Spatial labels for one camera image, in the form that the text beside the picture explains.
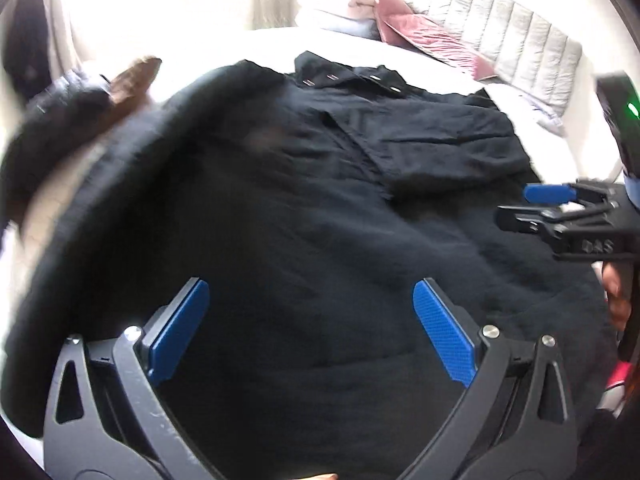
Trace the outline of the person's right hand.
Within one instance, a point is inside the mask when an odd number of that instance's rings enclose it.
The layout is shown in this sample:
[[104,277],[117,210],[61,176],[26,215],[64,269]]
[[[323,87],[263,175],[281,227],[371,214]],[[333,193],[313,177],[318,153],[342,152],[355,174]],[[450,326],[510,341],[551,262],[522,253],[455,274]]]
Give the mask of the person's right hand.
[[619,332],[626,328],[631,314],[632,267],[623,262],[602,264],[602,286],[613,326]]

